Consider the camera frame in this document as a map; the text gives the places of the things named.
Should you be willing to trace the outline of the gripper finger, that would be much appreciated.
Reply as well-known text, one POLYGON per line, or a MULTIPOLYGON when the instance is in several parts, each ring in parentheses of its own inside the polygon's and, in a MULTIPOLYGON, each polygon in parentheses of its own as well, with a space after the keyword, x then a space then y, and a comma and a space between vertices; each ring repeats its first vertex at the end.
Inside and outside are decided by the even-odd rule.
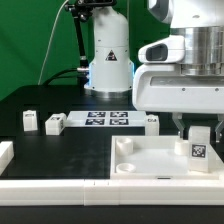
POLYGON ((182 120, 182 114, 181 113, 173 113, 172 114, 172 120, 174 122, 174 124, 176 125, 177 129, 178 129, 178 133, 179 133, 179 136, 181 138, 184 137, 184 130, 185 130, 185 124, 182 120))
POLYGON ((218 114, 218 123, 215 127, 215 134, 216 134, 216 142, 219 142, 222 138, 222 130, 224 129, 224 114, 218 114))

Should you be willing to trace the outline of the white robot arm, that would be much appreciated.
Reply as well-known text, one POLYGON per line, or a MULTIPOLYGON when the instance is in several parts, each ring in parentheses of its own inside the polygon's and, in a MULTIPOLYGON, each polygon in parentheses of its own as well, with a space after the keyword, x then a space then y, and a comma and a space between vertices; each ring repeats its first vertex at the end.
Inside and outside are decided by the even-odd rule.
POLYGON ((129 59, 128 23, 110 6, 93 9, 95 57, 88 94, 132 94, 136 109, 169 112, 180 131, 184 113, 216 114, 224 128, 224 0, 148 0, 170 35, 142 47, 141 66, 129 59))

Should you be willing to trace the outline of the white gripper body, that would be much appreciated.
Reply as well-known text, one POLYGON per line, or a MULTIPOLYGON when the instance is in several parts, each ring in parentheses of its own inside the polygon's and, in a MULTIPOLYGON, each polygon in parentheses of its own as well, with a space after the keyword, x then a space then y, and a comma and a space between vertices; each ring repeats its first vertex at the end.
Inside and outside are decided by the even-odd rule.
POLYGON ((224 114, 224 76, 181 75, 178 65, 142 65, 132 102, 140 111, 224 114))

